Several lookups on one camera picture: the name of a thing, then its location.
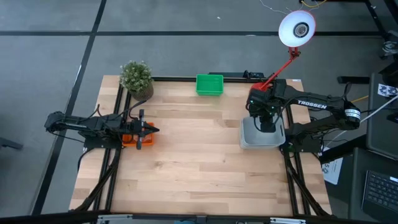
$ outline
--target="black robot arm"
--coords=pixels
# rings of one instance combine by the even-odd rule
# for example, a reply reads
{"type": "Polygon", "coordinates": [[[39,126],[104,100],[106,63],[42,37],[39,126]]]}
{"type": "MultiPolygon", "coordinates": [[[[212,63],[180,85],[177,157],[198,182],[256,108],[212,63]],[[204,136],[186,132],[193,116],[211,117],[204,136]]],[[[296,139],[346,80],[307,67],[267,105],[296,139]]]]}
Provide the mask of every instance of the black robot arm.
{"type": "Polygon", "coordinates": [[[360,110],[347,101],[344,96],[333,97],[314,93],[306,93],[288,86],[285,80],[274,80],[266,91],[252,88],[246,102],[250,116],[260,118],[260,131],[275,132],[276,119],[282,116],[282,111],[289,105],[302,105],[320,110],[330,111],[331,116],[312,121],[307,124],[294,123],[285,130],[287,142],[291,142],[297,150],[316,149],[311,142],[319,133],[331,129],[353,130],[359,128],[360,110]]]}
{"type": "Polygon", "coordinates": [[[118,114],[82,118],[66,116],[62,112],[50,114],[45,122],[46,131],[53,133],[65,129],[75,130],[85,138],[85,147],[92,148],[119,148],[123,142],[121,135],[138,135],[137,149],[141,149],[142,139],[159,129],[142,120],[144,110],[140,110],[139,118],[125,122],[118,114]]]}

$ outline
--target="wooden tabletop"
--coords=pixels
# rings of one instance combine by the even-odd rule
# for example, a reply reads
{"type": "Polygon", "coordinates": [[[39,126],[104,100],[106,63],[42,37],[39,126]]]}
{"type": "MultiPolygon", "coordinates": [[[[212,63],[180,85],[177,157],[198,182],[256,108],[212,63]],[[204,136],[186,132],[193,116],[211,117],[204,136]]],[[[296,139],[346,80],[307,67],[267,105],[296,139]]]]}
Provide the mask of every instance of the wooden tabletop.
{"type": "MultiPolygon", "coordinates": [[[[303,90],[300,80],[288,85],[303,90]]],[[[160,132],[155,144],[122,150],[112,212],[291,216],[282,154],[275,149],[242,150],[241,120],[251,84],[224,83],[220,97],[198,96],[195,82],[154,82],[153,97],[134,109],[160,132]]],[[[118,76],[106,75],[99,90],[101,114],[113,112],[118,76]]],[[[121,109],[126,91],[123,93],[121,109]]],[[[308,110],[292,106],[294,122],[310,121],[308,110]]],[[[98,181],[104,149],[87,154],[80,165],[70,208],[76,208],[98,181]]],[[[321,165],[301,153],[306,185],[323,209],[331,212],[321,165]]],[[[107,186],[100,208],[104,208],[107,186]]],[[[298,207],[302,200],[296,186],[298,207]]]]}

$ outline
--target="lamp shade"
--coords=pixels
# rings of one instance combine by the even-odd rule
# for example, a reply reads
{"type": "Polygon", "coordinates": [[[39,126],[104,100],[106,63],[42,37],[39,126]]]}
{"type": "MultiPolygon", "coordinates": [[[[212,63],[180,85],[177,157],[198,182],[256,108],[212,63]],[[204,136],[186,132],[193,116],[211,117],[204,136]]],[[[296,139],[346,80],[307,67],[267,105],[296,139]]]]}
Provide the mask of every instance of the lamp shade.
{"type": "Polygon", "coordinates": [[[315,19],[307,11],[294,11],[279,25],[279,39],[288,47],[307,43],[315,33],[315,19]]]}

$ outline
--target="green plant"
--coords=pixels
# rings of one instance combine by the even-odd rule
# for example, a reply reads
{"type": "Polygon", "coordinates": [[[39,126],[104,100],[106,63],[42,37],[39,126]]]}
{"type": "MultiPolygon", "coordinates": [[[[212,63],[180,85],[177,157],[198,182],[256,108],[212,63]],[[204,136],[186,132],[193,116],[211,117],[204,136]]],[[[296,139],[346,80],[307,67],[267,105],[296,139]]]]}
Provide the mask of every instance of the green plant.
{"type": "Polygon", "coordinates": [[[122,72],[120,73],[120,84],[133,92],[140,92],[147,88],[152,78],[150,77],[151,70],[145,62],[130,61],[126,65],[120,66],[122,72]]]}

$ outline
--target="green bin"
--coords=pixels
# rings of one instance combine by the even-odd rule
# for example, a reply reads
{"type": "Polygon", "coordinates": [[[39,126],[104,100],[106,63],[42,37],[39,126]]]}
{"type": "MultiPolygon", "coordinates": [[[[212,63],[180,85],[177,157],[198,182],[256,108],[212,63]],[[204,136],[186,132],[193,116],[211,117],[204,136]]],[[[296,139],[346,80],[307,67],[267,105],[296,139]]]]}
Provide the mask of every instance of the green bin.
{"type": "Polygon", "coordinates": [[[220,96],[224,92],[224,76],[197,74],[197,93],[201,96],[220,96]]]}

